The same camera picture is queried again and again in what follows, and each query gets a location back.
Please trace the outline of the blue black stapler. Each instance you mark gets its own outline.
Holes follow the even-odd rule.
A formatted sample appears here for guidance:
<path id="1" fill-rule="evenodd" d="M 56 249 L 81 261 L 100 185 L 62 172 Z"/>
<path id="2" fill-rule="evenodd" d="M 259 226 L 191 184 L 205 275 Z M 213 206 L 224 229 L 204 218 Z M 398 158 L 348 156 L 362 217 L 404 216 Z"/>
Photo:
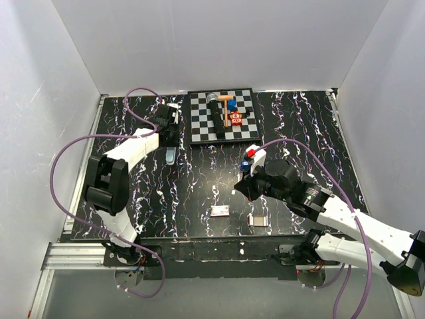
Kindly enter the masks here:
<path id="1" fill-rule="evenodd" d="M 251 165 L 252 164 L 249 161 L 247 161 L 245 159 L 242 160 L 242 162 L 240 164 L 241 172 L 243 172 L 243 173 L 250 172 Z"/>

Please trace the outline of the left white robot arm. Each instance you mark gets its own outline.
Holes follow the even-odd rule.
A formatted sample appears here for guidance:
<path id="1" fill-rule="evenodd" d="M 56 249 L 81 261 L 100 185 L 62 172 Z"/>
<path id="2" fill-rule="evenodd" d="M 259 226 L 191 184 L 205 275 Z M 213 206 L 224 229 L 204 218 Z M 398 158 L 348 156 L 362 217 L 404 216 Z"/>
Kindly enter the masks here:
<path id="1" fill-rule="evenodd" d="M 110 248 L 125 265 L 136 265 L 142 258 L 141 249 L 134 245 L 137 233 L 126 206 L 130 198 L 129 173 L 148 154 L 165 147 L 165 161 L 173 165 L 179 147 L 179 106 L 168 103 L 158 106 L 153 118 L 157 132 L 143 127 L 135 131 L 135 138 L 124 141 L 102 156 L 88 160 L 82 194 L 95 208 L 104 226 L 111 231 Z"/>

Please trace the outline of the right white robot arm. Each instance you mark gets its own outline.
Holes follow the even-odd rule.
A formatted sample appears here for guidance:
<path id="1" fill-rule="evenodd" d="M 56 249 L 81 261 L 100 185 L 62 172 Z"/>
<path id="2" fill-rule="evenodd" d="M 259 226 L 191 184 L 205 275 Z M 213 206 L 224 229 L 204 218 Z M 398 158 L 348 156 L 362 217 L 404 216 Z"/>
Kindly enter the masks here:
<path id="1" fill-rule="evenodd" d="M 289 254 L 293 261 L 315 264 L 336 261 L 371 268 L 393 287 L 411 296 L 424 292 L 424 231 L 396 229 L 359 211 L 350 210 L 330 190 L 300 179 L 286 160 L 259 165 L 241 164 L 242 176 L 234 186 L 249 201 L 261 196 L 285 203 L 296 215 L 341 231 L 348 239 L 310 231 L 306 240 Z"/>

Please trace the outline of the light blue stapler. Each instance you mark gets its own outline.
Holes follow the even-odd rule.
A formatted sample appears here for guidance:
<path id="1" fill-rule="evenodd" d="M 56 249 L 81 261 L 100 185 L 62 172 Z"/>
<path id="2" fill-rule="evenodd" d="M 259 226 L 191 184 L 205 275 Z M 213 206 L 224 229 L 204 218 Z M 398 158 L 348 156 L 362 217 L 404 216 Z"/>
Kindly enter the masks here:
<path id="1" fill-rule="evenodd" d="M 165 160 L 167 165 L 174 165 L 176 158 L 177 148 L 176 147 L 167 147 Z"/>

